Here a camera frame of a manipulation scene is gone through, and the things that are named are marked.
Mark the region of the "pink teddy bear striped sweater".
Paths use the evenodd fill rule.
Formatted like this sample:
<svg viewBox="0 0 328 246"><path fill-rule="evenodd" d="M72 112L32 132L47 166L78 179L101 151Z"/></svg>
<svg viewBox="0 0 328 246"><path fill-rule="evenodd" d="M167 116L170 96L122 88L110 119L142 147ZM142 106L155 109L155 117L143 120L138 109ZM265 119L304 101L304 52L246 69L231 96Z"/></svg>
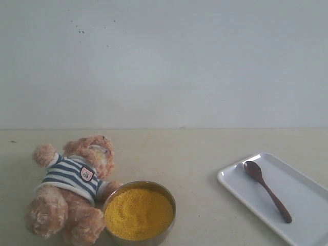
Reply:
<svg viewBox="0 0 328 246"><path fill-rule="evenodd" d="M59 154L49 143L36 147L33 160L46 169L26 208L27 230L42 238L61 232L68 245L93 245L105 228L104 202L119 187L106 181L115 168L111 141L96 134L67 142Z"/></svg>

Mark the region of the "white rectangular plastic tray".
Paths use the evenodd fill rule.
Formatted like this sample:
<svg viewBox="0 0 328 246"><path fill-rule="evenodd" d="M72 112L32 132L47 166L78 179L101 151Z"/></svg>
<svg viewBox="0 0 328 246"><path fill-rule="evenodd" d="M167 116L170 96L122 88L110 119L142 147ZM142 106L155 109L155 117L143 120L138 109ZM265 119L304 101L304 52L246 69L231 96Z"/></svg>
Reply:
<svg viewBox="0 0 328 246"><path fill-rule="evenodd" d="M273 193L292 217L283 221L271 197L244 170L257 163ZM327 189L271 153L260 152L217 173L218 181L290 245L327 245Z"/></svg>

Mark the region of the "steel bowl of yellow millet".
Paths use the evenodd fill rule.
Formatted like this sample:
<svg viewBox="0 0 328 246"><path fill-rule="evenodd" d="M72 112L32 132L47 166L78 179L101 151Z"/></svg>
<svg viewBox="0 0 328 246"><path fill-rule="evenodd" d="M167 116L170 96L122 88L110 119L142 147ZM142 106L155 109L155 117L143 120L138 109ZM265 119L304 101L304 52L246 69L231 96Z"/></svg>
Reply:
<svg viewBox="0 0 328 246"><path fill-rule="evenodd" d="M174 226L176 202L164 186L140 180L115 190L103 212L106 230L117 245L161 245Z"/></svg>

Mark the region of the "dark wooden spoon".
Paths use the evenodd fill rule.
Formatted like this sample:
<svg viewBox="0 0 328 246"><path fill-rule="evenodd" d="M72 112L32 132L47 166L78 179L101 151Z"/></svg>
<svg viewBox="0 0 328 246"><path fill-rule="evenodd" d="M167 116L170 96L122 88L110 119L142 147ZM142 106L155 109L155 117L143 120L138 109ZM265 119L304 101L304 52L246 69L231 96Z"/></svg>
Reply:
<svg viewBox="0 0 328 246"><path fill-rule="evenodd" d="M280 199L272 192L272 190L268 187L263 179L263 174L260 166L255 163L254 161L246 161L244 164L245 172L255 181L263 186L263 188L267 191L270 198L272 199L274 205L276 206L277 210L279 211L282 219L285 223L292 223L292 217L289 211L286 209L284 204L280 201Z"/></svg>

